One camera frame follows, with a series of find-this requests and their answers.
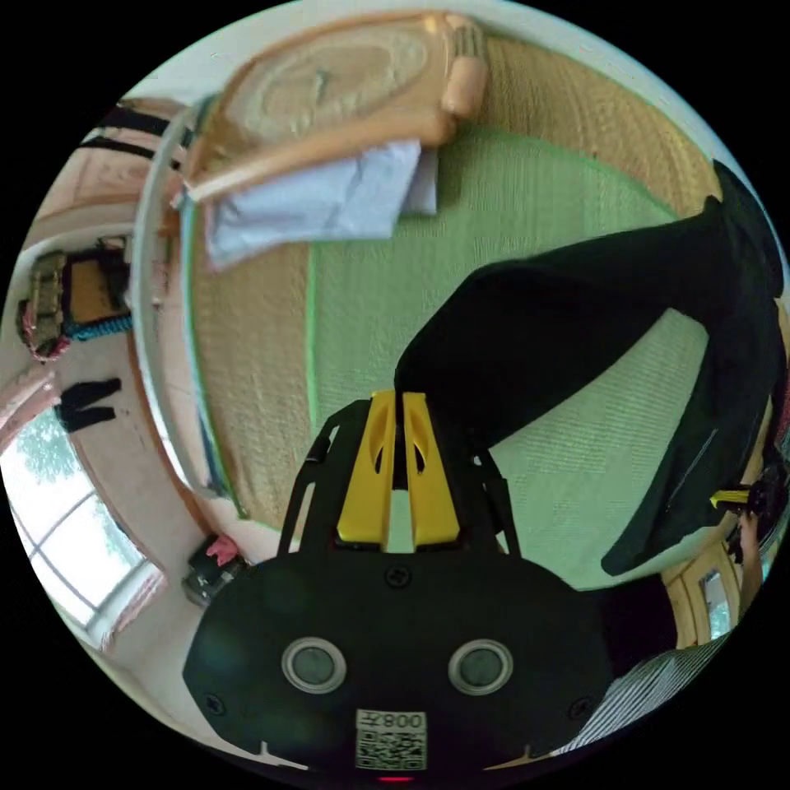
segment person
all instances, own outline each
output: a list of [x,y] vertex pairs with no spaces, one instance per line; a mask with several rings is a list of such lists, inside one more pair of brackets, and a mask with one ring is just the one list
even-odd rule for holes
[[[737,613],[740,621],[763,583],[763,565],[757,537],[757,517],[745,512],[738,522],[743,551],[741,605]],[[698,647],[663,653],[635,667],[610,686],[603,702],[582,731],[570,743],[548,756],[561,755],[598,741],[667,702],[699,675],[727,642],[728,635]]]

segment black strap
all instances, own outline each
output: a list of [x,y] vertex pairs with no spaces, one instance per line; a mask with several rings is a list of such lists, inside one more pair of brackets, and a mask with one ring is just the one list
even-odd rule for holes
[[[123,154],[134,154],[135,156],[144,156],[148,160],[152,160],[154,158],[154,151],[151,151],[148,148],[143,148],[142,146],[135,146],[131,142],[121,142],[120,140],[111,140],[109,137],[103,137],[99,135],[98,137],[92,137],[90,140],[86,140],[83,143],[80,143],[77,148],[103,148],[106,151],[119,151]],[[170,167],[173,170],[180,170],[181,163],[177,162],[175,159],[170,160]]]
[[[133,132],[144,132],[155,137],[163,137],[170,121],[148,113],[140,113],[135,109],[116,105],[97,124],[97,128],[130,129]],[[192,143],[192,129],[185,129],[181,138],[181,146],[189,148]]]

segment sticker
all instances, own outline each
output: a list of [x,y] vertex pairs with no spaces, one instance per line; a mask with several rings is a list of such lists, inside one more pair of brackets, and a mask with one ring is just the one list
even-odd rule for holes
[[424,713],[356,712],[356,767],[377,771],[424,771],[428,724]]

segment black trousers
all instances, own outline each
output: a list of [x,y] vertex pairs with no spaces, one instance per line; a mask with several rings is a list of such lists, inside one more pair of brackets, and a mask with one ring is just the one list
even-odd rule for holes
[[667,309],[701,323],[709,343],[695,389],[653,485],[602,562],[612,575],[718,523],[709,497],[740,480],[768,396],[781,412],[778,250],[746,187],[715,165],[723,201],[709,197],[698,216],[478,270],[395,371],[396,390],[425,393],[491,448],[604,373]]
[[121,379],[74,384],[61,395],[60,404],[55,407],[55,414],[69,434],[76,433],[90,425],[113,420],[115,409],[112,407],[88,407],[96,401],[116,393],[120,388]]

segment white cloth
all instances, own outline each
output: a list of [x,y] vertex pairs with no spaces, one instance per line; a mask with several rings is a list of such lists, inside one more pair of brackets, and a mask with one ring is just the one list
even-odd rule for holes
[[211,204],[210,265],[299,241],[388,239],[403,213],[436,213],[436,151],[392,142],[353,159],[299,170]]

